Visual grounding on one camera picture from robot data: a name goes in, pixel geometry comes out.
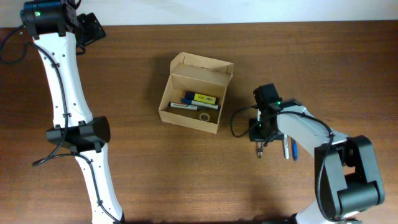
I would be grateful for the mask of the yellow tape roll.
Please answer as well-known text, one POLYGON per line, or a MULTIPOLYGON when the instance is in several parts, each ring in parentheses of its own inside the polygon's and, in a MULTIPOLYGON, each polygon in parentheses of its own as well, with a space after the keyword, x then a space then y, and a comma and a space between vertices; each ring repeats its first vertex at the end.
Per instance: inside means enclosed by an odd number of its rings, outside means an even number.
POLYGON ((199 119, 204 122, 209 122, 210 115, 208 113, 200 113, 199 119))

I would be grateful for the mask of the yellow highlighter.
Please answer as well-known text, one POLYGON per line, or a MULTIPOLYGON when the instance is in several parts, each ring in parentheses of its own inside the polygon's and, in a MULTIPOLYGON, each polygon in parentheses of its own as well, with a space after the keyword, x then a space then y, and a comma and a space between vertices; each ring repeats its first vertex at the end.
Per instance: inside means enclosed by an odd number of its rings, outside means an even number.
POLYGON ((217 97, 203 95, 203 94, 195 93, 195 92, 192 92, 192 91, 186 91, 185 92, 185 99, 199 101, 199 102, 202 102, 202 103, 208 103, 208 104, 211 104, 211 105, 215 105, 218 102, 217 97))

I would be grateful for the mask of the black whiteboard marker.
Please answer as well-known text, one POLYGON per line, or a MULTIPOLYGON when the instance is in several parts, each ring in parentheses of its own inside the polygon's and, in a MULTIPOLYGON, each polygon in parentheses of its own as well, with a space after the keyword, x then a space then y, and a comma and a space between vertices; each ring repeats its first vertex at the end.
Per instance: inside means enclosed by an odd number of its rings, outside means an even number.
POLYGON ((181 103, 169 103, 170 108, 178 108, 184 110, 193 110, 193 111, 200 111, 200 110, 209 110, 209 108, 197 106, 197 105, 187 105, 181 103))

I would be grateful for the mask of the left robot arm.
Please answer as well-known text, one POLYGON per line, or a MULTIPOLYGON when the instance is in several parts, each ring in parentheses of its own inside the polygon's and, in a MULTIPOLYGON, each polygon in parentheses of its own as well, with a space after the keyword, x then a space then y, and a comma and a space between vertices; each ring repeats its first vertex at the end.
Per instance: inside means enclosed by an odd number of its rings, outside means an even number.
POLYGON ((75 158, 88 191, 92 223, 124 223, 108 164, 108 119, 93 117, 76 60, 87 45, 105 38, 106 33, 93 13, 76 13, 79 5, 76 1, 29 1, 20 12, 33 38, 31 46, 42 59, 53 104, 53 127, 46 137, 56 148, 33 165, 75 158))

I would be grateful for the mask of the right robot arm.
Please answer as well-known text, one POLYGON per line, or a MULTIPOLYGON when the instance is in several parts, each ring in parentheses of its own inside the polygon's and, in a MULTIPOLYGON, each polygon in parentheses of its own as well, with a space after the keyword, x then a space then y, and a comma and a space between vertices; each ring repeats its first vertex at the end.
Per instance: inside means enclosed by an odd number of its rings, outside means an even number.
POLYGON ((259 115, 249 138, 268 145, 289 136, 313 158, 315 201, 289 223, 355 223, 353 215, 380 205, 385 190, 372 142, 350 137, 314 117, 301 102, 283 100, 274 84, 253 91, 259 115))

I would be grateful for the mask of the blue whiteboard marker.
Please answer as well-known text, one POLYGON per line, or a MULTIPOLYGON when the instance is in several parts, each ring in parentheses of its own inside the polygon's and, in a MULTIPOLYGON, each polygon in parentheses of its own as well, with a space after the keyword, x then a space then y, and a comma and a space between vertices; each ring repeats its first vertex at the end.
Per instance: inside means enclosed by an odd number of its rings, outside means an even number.
POLYGON ((212 104, 208 104, 208 103, 204 103, 204 102, 200 102, 200 101, 188 100, 188 99, 185 99, 185 98, 182 98, 181 102, 189 104, 189 105, 195 105, 195 106, 202 106, 202 107, 205 107, 205 108, 211 108, 211 109, 214 109, 214 110, 220 110, 221 109, 220 105, 212 105, 212 104))

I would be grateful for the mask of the brown cardboard box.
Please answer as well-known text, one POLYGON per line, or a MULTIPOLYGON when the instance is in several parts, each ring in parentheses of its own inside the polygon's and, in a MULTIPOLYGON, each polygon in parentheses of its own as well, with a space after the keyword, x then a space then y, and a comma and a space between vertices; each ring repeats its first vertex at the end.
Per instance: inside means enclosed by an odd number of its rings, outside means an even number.
POLYGON ((169 79, 159 105, 161 121, 216 134, 233 68, 232 62, 179 53, 170 63, 169 79), (217 97, 217 105, 221 109, 193 111, 170 108, 169 103, 181 103, 186 91, 217 97), (200 113, 208 113, 209 122, 201 121, 200 113))

